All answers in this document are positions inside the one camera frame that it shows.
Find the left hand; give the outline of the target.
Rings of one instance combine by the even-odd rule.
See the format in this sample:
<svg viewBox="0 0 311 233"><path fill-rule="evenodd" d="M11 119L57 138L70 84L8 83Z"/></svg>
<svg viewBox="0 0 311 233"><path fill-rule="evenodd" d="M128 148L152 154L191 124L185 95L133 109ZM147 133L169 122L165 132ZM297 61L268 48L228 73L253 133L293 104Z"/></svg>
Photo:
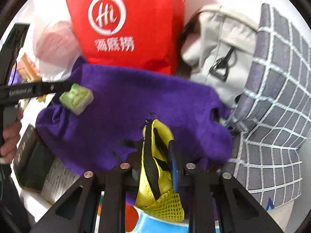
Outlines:
<svg viewBox="0 0 311 233"><path fill-rule="evenodd" d="M4 145L1 147L1 156L3 157L4 164L10 164L14 159L17 152L17 143L20 140L21 120L23 118L23 111L18 108L17 119L9 127L3 131Z"/></svg>

